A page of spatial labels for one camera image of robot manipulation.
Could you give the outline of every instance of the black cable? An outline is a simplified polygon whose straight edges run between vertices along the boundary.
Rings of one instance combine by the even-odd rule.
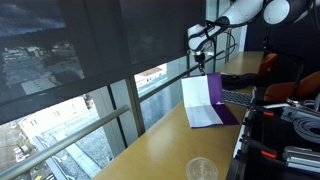
[[[310,1],[308,13],[310,15],[310,20],[311,20],[312,25],[320,37],[320,24],[319,24],[319,19],[318,19],[318,14],[317,14],[316,0]]]
[[[213,72],[216,72],[216,61],[217,61],[217,42],[216,39],[212,38],[211,39],[212,43],[213,43]]]
[[[232,46],[233,46],[233,49],[232,49],[227,55],[225,55],[224,57],[222,57],[222,58],[217,58],[216,61],[219,61],[219,60],[222,60],[222,59],[226,58],[227,56],[229,56],[230,54],[232,54],[233,51],[236,49],[236,40],[235,40],[234,36],[233,36],[231,33],[229,33],[229,32],[223,32],[223,33],[226,33],[226,34],[228,34],[228,35],[231,36],[231,38],[232,38],[232,40],[233,40],[233,45],[232,45]]]

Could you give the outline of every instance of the handrail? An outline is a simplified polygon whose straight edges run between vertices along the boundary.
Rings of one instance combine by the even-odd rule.
[[[222,53],[224,53],[224,51],[220,51],[220,52],[218,52],[216,55],[214,55],[214,56],[206,59],[206,60],[204,61],[204,63],[207,63],[207,62],[211,61],[212,59],[214,59],[215,57],[219,56],[219,55],[222,54]],[[156,87],[156,88],[153,89],[152,91],[150,91],[150,92],[146,93],[145,95],[141,96],[141,97],[139,98],[139,101],[142,102],[142,101],[148,99],[149,97],[151,97],[152,95],[154,95],[154,94],[156,94],[157,92],[161,91],[162,89],[166,88],[166,87],[169,86],[170,84],[172,84],[172,83],[174,83],[175,81],[179,80],[180,78],[186,76],[186,75],[189,74],[190,72],[196,70],[198,67],[199,67],[199,65],[195,65],[195,66],[193,66],[192,68],[186,70],[185,72],[179,74],[178,76],[176,76],[176,77],[170,79],[169,81],[161,84],[160,86]]]
[[[56,153],[60,152],[61,150],[65,149],[66,147],[70,146],[71,144],[75,143],[79,139],[83,138],[84,136],[88,135],[89,133],[95,131],[99,127],[103,126],[104,124],[110,122],[114,118],[120,116],[121,114],[128,111],[130,108],[128,105],[124,105],[112,113],[106,115],[105,117],[101,118],[100,120],[88,125],[85,128],[75,132],[74,134],[66,137],[65,139],[55,143],[54,145],[50,146],[49,148],[40,151],[39,153],[35,154],[34,156],[29,157],[28,159],[24,160],[20,164],[10,167],[9,169],[5,170],[0,174],[0,179],[14,179],[20,174],[30,170],[34,166],[40,164],[41,162],[45,161],[46,159],[50,158],[51,156],[55,155]]]

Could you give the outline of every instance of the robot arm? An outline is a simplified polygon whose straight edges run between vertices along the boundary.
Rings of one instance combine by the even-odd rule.
[[[261,14],[267,25],[289,25],[303,19],[311,7],[318,5],[320,0],[236,0],[214,22],[188,29],[188,53],[195,57],[204,75],[205,54],[213,55],[208,43],[226,29],[247,25]]]

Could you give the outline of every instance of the glass window pane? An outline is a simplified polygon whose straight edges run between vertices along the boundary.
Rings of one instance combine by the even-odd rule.
[[[148,130],[173,107],[182,101],[181,81],[176,81],[150,98],[141,102],[145,129]]]
[[[97,120],[95,104],[85,94],[1,125],[0,173]],[[91,179],[112,159],[111,148],[100,127],[19,178]]]
[[[168,80],[167,64],[162,64],[136,74],[134,78],[138,89],[138,95],[141,97]]]

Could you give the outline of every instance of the window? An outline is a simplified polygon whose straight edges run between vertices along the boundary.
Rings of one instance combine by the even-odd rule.
[[[186,70],[187,58],[182,57],[136,74],[135,81],[139,97],[146,95]],[[152,77],[152,81],[144,81],[144,79],[147,78],[146,76]],[[181,101],[182,91],[180,80],[142,101],[140,105],[145,129],[148,130]]]
[[[93,100],[75,97],[0,126],[0,173],[99,120]],[[113,160],[103,127],[38,164],[20,178],[91,179]]]

